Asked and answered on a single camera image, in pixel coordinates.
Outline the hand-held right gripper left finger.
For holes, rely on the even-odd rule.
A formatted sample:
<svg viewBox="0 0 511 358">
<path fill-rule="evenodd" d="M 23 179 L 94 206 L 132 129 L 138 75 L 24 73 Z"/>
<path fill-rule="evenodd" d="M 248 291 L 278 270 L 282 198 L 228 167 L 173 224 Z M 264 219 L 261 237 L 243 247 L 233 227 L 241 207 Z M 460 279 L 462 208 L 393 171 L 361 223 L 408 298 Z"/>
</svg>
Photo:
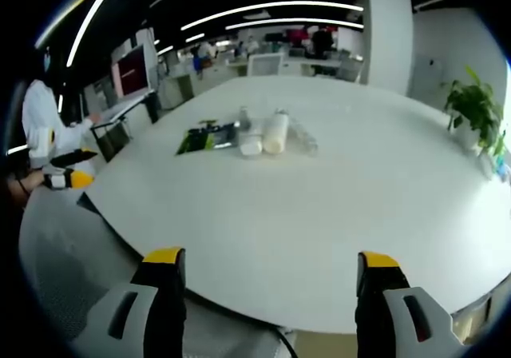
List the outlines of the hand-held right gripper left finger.
<svg viewBox="0 0 511 358">
<path fill-rule="evenodd" d="M 130 281 L 111 288 L 73 340 L 79 357 L 182 357 L 185 249 L 151 252 Z"/>
</svg>

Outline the person's left hand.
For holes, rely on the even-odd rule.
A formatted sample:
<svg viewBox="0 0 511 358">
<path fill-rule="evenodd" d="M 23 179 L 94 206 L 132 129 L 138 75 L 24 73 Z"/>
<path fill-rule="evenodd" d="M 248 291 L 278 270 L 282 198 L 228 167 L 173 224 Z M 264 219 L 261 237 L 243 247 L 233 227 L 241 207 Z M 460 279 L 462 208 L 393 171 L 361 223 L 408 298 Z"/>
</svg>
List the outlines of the person's left hand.
<svg viewBox="0 0 511 358">
<path fill-rule="evenodd" d="M 34 191 L 39 185 L 45 181 L 45 175 L 41 170 L 33 171 L 23 179 L 23 186 L 28 193 Z"/>
</svg>

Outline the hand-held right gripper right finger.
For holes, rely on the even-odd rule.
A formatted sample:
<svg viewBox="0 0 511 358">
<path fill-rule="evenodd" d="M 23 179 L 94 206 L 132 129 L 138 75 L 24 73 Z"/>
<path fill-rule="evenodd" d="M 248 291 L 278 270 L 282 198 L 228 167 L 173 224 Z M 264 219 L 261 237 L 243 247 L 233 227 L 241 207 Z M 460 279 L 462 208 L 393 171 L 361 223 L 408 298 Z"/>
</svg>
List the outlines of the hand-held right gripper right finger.
<svg viewBox="0 0 511 358">
<path fill-rule="evenodd" d="M 461 357 L 452 316 L 423 288 L 411 287 L 398 262 L 358 254 L 355 323 L 358 357 Z"/>
</svg>

